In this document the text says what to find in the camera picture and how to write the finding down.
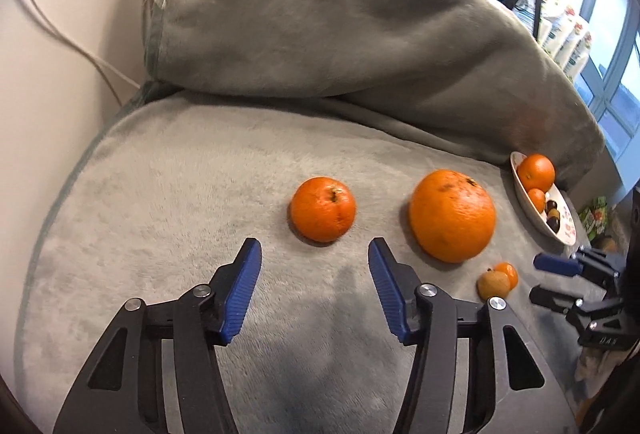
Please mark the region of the gloved right hand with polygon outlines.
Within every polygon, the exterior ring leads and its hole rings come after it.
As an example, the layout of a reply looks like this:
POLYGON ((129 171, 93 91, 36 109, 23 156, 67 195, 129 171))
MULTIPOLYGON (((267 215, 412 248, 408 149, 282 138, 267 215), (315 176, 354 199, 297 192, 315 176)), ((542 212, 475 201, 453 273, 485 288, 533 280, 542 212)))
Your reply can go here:
POLYGON ((612 350, 584 347, 578 356, 575 379, 601 385, 620 363, 620 356, 612 350))

